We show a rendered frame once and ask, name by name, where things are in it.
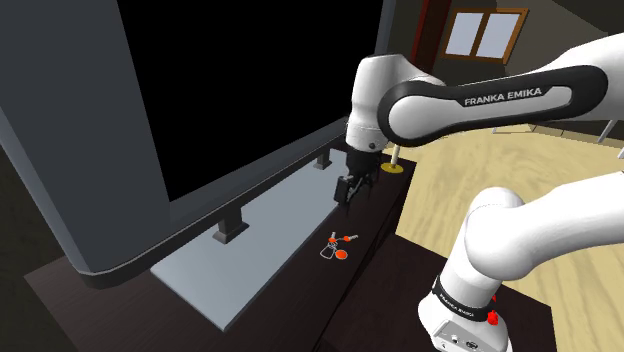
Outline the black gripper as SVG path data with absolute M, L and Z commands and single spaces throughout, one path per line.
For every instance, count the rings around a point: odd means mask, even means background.
M 371 196 L 376 182 L 375 171 L 379 168 L 380 161 L 380 151 L 367 152 L 348 148 L 346 166 L 349 175 L 337 179 L 334 192 L 334 200 L 345 215 L 348 215 L 351 201 L 360 190 L 363 181 L 367 186 L 367 197 Z

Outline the white rod on yellow disc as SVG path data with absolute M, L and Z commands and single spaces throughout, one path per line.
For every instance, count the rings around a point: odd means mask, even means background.
M 398 145 L 393 146 L 391 160 L 381 164 L 381 169 L 387 173 L 399 174 L 403 172 L 403 167 L 398 164 L 398 158 L 401 147 Z

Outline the dark robot stand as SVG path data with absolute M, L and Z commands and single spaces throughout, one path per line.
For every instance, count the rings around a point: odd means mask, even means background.
M 438 352 L 418 318 L 446 258 L 389 236 L 340 304 L 316 352 Z M 513 352 L 557 352 L 551 308 L 506 286 L 496 310 Z

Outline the large grey flat television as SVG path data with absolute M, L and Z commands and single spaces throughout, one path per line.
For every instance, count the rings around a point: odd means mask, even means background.
M 228 328 L 334 205 L 386 0 L 0 0 L 0 145 L 82 283 Z

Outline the dark red door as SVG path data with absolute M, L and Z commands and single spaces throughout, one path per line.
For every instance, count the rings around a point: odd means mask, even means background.
M 452 0 L 423 0 L 410 55 L 418 69 L 431 73 Z

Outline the wooden framed window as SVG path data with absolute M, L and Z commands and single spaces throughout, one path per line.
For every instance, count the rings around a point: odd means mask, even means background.
M 455 8 L 439 56 L 506 64 L 528 13 L 527 8 Z

